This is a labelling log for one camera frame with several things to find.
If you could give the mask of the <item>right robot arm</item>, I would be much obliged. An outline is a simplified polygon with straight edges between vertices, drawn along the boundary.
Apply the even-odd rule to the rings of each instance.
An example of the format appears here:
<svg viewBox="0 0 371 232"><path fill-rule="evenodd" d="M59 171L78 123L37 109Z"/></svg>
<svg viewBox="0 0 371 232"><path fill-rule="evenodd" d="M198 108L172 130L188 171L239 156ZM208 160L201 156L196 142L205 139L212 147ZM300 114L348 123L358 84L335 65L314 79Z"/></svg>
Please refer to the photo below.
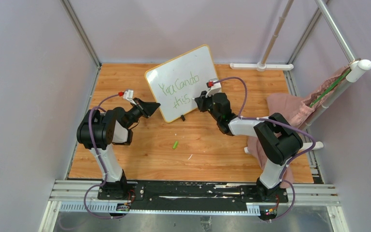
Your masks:
<svg viewBox="0 0 371 232"><path fill-rule="evenodd" d="M225 93L216 93L209 97L206 93L203 91L194 99L198 110L208 112L223 134L258 138L266 163L256 182L257 197L263 202L270 201L281 185L283 170L288 161L302 148L302 139L280 113L274 113L264 120L238 118L232 112Z"/></svg>

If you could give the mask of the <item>white clothes rack base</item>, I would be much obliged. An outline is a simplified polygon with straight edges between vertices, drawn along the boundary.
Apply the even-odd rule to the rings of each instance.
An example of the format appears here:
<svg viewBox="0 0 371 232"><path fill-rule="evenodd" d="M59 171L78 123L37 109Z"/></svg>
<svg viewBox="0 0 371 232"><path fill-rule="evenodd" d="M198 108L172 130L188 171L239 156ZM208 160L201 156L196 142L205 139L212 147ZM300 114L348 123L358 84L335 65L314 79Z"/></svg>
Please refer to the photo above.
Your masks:
<svg viewBox="0 0 371 232"><path fill-rule="evenodd" d="M290 71L294 68L293 64L257 64L251 63L230 63L229 66L235 70L256 70L259 72L270 71Z"/></svg>

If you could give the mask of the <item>silver clothes rack pole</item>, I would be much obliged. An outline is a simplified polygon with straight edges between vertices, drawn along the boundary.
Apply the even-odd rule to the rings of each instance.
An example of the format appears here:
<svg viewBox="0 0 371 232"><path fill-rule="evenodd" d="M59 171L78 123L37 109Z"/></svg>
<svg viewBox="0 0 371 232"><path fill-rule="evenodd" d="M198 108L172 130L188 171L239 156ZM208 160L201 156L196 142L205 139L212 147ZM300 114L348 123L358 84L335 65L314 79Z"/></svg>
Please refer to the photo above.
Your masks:
<svg viewBox="0 0 371 232"><path fill-rule="evenodd" d="M272 50L272 48L273 48L273 46L276 42L276 39L279 36L279 32L281 31L281 28L282 28L282 26L285 22L285 19L286 19L287 15L288 15L288 13L291 9L291 6L292 6L293 2L294 2L294 0L288 0L287 1L286 6L284 8L284 11L283 11L282 15L279 17L278 24L277 24L277 26L276 26L276 28L273 32L273 35L270 39L270 42L268 43L268 46L265 50L265 53L264 53L261 61L259 62L259 66L264 67L264 68L266 67L266 61L267 61L267 59L268 59L268 57L271 53L271 50Z"/></svg>

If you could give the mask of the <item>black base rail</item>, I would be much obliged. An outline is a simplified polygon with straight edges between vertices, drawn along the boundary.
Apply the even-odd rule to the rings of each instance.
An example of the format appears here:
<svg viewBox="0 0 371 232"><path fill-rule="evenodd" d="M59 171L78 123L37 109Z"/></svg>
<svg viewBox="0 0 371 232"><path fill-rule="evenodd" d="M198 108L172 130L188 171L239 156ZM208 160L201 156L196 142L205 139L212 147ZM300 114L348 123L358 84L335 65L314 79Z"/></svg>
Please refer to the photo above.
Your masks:
<svg viewBox="0 0 371 232"><path fill-rule="evenodd" d="M128 181L123 190L109 183L98 191L100 200L127 200L133 210L226 211L247 209L247 203L274 207L287 203L286 190L265 190L255 183Z"/></svg>

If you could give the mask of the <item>yellow framed whiteboard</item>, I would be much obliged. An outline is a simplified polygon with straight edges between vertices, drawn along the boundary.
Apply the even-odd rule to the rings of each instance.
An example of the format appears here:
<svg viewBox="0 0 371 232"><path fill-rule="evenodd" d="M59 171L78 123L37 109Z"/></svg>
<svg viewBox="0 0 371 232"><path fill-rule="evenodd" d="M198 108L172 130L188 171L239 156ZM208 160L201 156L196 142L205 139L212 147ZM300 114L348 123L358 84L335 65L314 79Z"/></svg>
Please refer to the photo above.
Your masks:
<svg viewBox="0 0 371 232"><path fill-rule="evenodd" d="M197 104L191 98L207 91L209 80L219 80L206 44L147 70L144 77L167 123L195 110Z"/></svg>

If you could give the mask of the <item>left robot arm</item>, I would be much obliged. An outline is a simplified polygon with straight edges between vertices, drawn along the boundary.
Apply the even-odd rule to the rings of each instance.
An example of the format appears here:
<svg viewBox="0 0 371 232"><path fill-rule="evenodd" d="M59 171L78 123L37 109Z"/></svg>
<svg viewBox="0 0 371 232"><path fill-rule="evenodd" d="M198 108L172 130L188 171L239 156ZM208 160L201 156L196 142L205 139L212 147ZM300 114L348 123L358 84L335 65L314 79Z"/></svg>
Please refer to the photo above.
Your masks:
<svg viewBox="0 0 371 232"><path fill-rule="evenodd" d="M114 145L130 145L133 127L140 118L149 118L161 106L158 102L144 102L134 98L126 111L116 107L101 112L99 106L88 110L77 129L77 141L95 157L102 172L102 186L98 198L122 200L134 190L129 187L123 168L117 162Z"/></svg>

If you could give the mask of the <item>white rack side foot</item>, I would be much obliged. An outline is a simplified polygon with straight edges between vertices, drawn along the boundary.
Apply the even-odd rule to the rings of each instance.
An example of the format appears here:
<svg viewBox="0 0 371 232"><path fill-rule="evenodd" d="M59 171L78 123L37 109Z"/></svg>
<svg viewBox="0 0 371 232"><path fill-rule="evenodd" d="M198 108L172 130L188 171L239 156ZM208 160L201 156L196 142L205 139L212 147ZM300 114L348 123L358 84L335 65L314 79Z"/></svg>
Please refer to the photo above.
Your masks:
<svg viewBox="0 0 371 232"><path fill-rule="evenodd" d="M304 143L302 148L300 149L300 152L301 151L304 151L304 150L318 150L318 149L322 149L324 147L324 144L320 141L316 142L315 145L312 147L313 143ZM251 154L253 155L254 153L257 153L257 149L256 148L249 148L248 146L244 148L244 152L246 154Z"/></svg>

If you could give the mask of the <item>green clothes hanger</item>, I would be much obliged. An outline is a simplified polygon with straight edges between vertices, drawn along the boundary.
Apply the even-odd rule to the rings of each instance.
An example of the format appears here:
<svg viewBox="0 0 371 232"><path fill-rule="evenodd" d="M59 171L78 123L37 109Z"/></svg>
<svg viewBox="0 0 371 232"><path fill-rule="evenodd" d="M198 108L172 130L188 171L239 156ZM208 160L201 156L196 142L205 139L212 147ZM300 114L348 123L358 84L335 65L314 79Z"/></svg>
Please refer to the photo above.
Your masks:
<svg viewBox="0 0 371 232"><path fill-rule="evenodd" d="M307 106L315 109L318 105L320 105L327 98L327 95L343 81L350 71L351 68L349 66L342 67L337 70L332 77L324 81L316 91L309 95L310 101Z"/></svg>

